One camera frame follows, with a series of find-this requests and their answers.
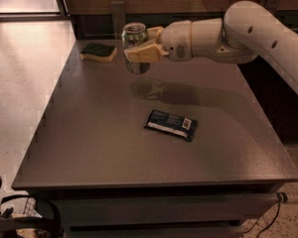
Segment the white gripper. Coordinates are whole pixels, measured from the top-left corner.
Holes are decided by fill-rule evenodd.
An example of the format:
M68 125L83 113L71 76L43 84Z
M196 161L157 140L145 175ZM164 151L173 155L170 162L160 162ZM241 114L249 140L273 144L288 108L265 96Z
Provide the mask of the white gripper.
M130 62L157 62L163 57L172 61L187 61L192 58L191 21L147 29L150 40L136 46L124 44L124 55Z

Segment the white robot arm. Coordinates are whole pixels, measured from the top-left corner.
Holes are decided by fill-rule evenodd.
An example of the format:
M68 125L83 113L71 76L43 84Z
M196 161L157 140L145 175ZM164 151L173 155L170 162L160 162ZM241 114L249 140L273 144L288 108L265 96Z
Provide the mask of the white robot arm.
M124 50L130 62L208 58L222 63L267 61L298 95L298 34L257 3L232 4L223 18L174 22L147 31L148 40Z

